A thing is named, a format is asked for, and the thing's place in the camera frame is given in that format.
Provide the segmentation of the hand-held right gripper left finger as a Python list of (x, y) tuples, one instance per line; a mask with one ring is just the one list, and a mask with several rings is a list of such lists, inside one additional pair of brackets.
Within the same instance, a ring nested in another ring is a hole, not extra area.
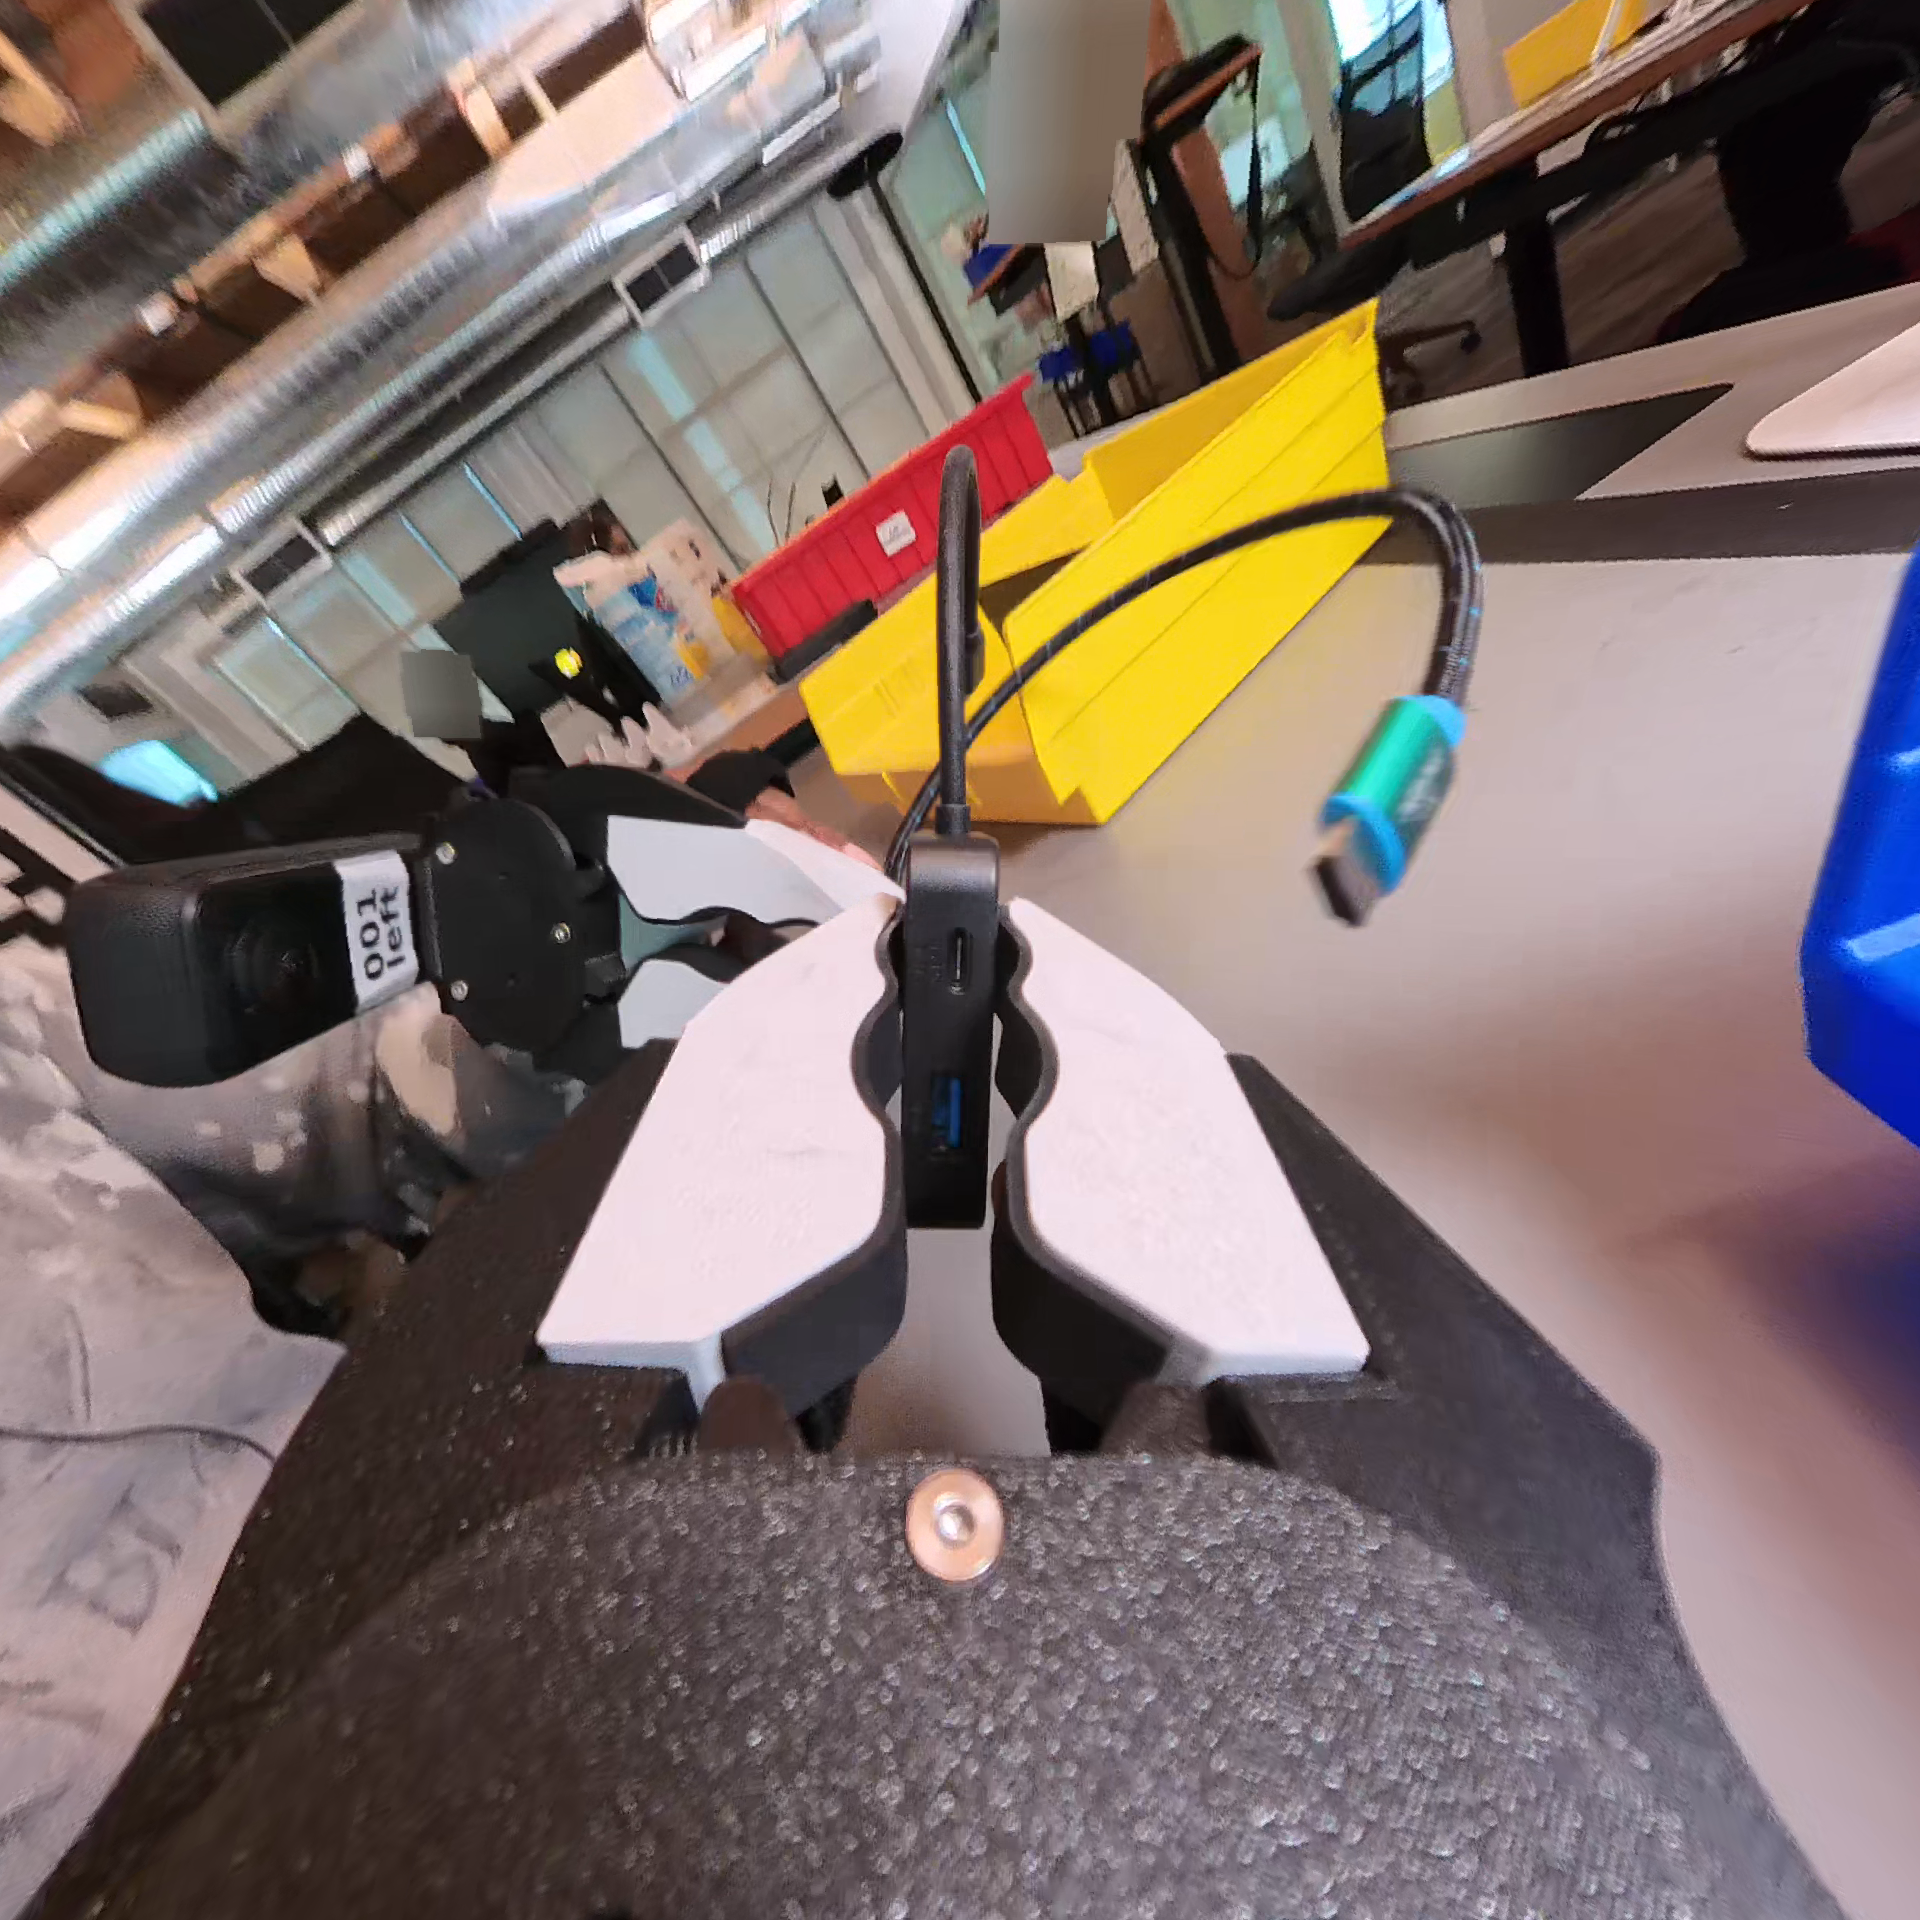
[(538, 1319), (555, 1363), (750, 1375), (791, 1418), (898, 1332), (898, 901), (777, 948), (696, 1012)]

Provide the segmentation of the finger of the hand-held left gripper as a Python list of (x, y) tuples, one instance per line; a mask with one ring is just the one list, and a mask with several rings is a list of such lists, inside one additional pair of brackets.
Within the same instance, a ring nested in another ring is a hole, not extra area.
[(636, 963), (615, 1004), (619, 1043), (677, 1042), (739, 973), (750, 961), (729, 948), (660, 948)]
[(869, 859), (761, 820), (703, 825), (613, 815), (608, 870), (643, 924), (736, 917), (780, 927), (826, 924), (867, 901), (898, 902), (898, 883)]

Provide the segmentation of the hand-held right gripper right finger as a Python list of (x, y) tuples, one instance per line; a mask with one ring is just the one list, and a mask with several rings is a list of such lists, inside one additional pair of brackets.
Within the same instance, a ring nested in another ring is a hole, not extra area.
[(1356, 1375), (1369, 1335), (1226, 1049), (1027, 901), (1000, 963), (1005, 1348), (1043, 1391)]

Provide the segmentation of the black usb adapter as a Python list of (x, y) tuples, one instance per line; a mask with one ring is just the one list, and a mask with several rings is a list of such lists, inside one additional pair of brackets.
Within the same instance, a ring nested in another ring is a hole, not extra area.
[(919, 833), (898, 917), (901, 1204), (919, 1230), (974, 1230), (988, 1212), (997, 936), (997, 843)]

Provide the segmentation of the braided hdmi cable green plug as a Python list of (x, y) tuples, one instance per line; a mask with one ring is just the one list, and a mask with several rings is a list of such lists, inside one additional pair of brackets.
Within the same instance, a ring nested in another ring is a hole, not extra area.
[(979, 489), (973, 459), (947, 459), (935, 527), (935, 727), (939, 759), (887, 845), (884, 870), (908, 883), (908, 856), (919, 833), (962, 838), (966, 748), (1054, 661), (1080, 634), (1109, 625), (1129, 602), (1175, 577), (1221, 561), (1246, 546), (1308, 533), (1338, 521), (1387, 521), (1427, 537), (1437, 561), (1437, 630), (1423, 692), (1387, 699), (1356, 748), (1346, 779), (1322, 805), (1322, 845), (1313, 878), (1333, 921), (1359, 927), (1372, 909), (1406, 883), (1406, 870), (1450, 795), (1459, 744), (1467, 731), (1467, 692), (1473, 679), (1481, 626), (1481, 550), (1467, 513), (1442, 494), (1418, 487), (1372, 487), (1261, 513), (1212, 533), (1121, 588), (1095, 600), (1090, 611), (1061, 625), (1027, 653), (973, 711), (966, 696), (985, 674), (979, 626)]

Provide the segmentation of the yellow plastic bin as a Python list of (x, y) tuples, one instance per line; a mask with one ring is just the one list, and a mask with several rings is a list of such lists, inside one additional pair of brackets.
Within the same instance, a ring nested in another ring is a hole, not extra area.
[(1666, 0), (1569, 0), (1503, 50), (1505, 88), (1520, 111), (1542, 101), (1669, 10)]
[[(1383, 468), (1377, 301), (1085, 449), (979, 537), (985, 696), (1138, 570)], [(1096, 825), (1382, 537), (1342, 521), (1206, 561), (1080, 634), (966, 748), (974, 824)], [(909, 588), (800, 679), (830, 769), (901, 810), (939, 759), (935, 588)]]

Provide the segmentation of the blue plastic bin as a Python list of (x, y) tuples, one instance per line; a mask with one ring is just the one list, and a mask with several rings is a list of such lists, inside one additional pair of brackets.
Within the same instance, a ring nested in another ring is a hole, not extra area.
[(1800, 948), (1806, 1056), (1899, 1140), (1920, 1140), (1920, 559), (1840, 784)]

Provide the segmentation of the person's left forearm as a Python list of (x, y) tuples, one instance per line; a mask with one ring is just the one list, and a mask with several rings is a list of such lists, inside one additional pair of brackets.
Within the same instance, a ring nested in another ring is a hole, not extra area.
[(198, 1088), (103, 1074), (70, 961), (17, 938), (0, 966), (2, 1281), (35, 1262), (298, 1262), (349, 1234), (408, 1242), (444, 1189), (522, 1162), (581, 1082), (479, 1043), (408, 987), (258, 1068)]

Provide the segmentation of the white blue printed package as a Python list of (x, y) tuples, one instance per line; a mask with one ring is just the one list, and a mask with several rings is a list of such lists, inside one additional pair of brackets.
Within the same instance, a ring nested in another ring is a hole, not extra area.
[(677, 716), (696, 696), (702, 674), (689, 664), (689, 626), (613, 509), (581, 509), (564, 527), (568, 559), (555, 567), (559, 593), (595, 625), (651, 689), (643, 699)]

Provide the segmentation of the red plastic bin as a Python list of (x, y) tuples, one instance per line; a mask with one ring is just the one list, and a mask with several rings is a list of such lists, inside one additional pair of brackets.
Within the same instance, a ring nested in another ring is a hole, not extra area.
[(785, 661), (851, 602), (884, 602), (935, 561), (939, 477), (954, 446), (973, 449), (979, 513), (997, 519), (1054, 477), (1027, 410), (1031, 374), (880, 468), (733, 582), (733, 608), (771, 661)]

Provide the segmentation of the person's grey hoodie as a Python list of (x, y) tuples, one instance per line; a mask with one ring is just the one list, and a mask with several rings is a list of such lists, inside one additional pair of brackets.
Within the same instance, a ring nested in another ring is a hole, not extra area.
[(158, 1726), (251, 1507), (343, 1344), (212, 1291), (2, 1298), (0, 1913)]

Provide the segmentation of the black office chair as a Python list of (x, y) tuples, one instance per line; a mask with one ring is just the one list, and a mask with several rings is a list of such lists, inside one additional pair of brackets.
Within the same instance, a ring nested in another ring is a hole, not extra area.
[[(1396, 229), (1338, 245), (1316, 258), (1305, 277), (1286, 278), (1264, 308), (1270, 325), (1333, 319), (1356, 304), (1382, 301), (1382, 290), (1409, 269), (1409, 245)], [(1450, 341), (1459, 351), (1479, 351), (1481, 331), (1467, 319), (1437, 325), (1372, 325), (1377, 375), (1383, 410), (1427, 400), (1427, 375), (1413, 366), (1413, 348)]]

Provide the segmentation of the wooden desk black legs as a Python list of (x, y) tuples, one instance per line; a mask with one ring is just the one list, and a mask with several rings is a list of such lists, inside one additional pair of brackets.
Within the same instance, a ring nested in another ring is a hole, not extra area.
[(1553, 219), (1687, 159), (1722, 132), (1800, 111), (1814, 88), (1914, 88), (1914, 3), (1712, 0), (1669, 3), (1642, 38), (1542, 101), (1470, 132), (1342, 229), (1396, 229), (1409, 269), (1498, 237), (1520, 369), (1569, 369)]

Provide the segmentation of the white tablet stand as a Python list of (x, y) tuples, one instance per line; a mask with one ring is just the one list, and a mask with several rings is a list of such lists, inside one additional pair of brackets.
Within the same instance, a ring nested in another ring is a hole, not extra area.
[(1825, 374), (1744, 430), (1744, 455), (1890, 459), (1920, 449), (1920, 326), (1904, 326), (1858, 360)]

